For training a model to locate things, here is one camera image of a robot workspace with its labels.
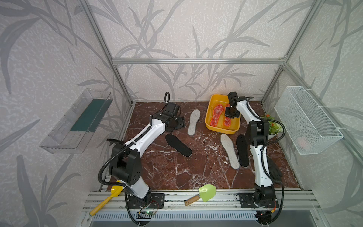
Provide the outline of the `red insole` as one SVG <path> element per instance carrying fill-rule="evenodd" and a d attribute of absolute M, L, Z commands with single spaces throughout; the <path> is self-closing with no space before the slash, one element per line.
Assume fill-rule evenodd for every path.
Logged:
<path fill-rule="evenodd" d="M 231 126 L 231 119 L 226 116 L 226 108 L 227 107 L 230 107 L 230 104 L 226 104 L 225 109 L 224 109 L 224 120 L 223 120 L 223 128 L 224 129 L 229 129 L 230 126 Z"/>
<path fill-rule="evenodd" d="M 212 118 L 210 121 L 210 126 L 216 127 L 218 125 L 218 121 L 220 118 L 220 115 L 222 114 L 224 110 L 224 106 L 222 104 L 218 104 L 213 109 Z"/>

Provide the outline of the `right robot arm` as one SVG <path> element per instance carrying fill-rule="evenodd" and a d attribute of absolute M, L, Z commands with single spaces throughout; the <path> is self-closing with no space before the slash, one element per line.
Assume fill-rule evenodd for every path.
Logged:
<path fill-rule="evenodd" d="M 226 115 L 232 119 L 242 116 L 248 123 L 247 131 L 237 138 L 237 150 L 241 166 L 249 165 L 248 152 L 253 156 L 255 168 L 255 192 L 253 203 L 257 207 L 266 207 L 276 203 L 277 197 L 274 184 L 282 185 L 283 174 L 267 156 L 269 142 L 269 122 L 261 118 L 252 109 L 249 102 L 251 97 L 239 96 L 236 92 L 228 95 L 229 106 Z"/>

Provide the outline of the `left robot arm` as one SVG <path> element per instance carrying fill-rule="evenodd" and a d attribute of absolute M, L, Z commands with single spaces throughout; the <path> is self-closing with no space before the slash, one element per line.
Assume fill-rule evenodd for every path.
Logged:
<path fill-rule="evenodd" d="M 124 187 L 130 195 L 145 199 L 151 194 L 150 187 L 141 177 L 141 158 L 154 140 L 168 132 L 185 127 L 184 117 L 181 116 L 180 106 L 170 101 L 170 93 L 164 95 L 164 106 L 149 117 L 148 125 L 128 142 L 107 139 L 114 145 L 111 157 L 102 165 L 97 179 L 102 185 Z"/>

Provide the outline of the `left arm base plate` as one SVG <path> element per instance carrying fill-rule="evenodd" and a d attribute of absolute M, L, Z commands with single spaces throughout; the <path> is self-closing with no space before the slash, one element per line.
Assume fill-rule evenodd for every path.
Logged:
<path fill-rule="evenodd" d="M 144 207 L 151 209 L 163 209 L 165 202 L 164 193 L 150 193 L 144 199 L 140 199 L 133 195 L 127 195 L 126 199 L 129 209 L 141 209 Z"/>

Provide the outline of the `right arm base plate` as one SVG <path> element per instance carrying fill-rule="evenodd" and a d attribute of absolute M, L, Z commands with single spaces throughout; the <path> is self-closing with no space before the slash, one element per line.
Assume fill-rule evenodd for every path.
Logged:
<path fill-rule="evenodd" d="M 261 203 L 256 203 L 254 201 L 254 193 L 237 193 L 235 199 L 240 203 L 243 209 L 268 209 L 273 210 L 279 208 L 279 203 L 277 199 L 263 201 Z"/>

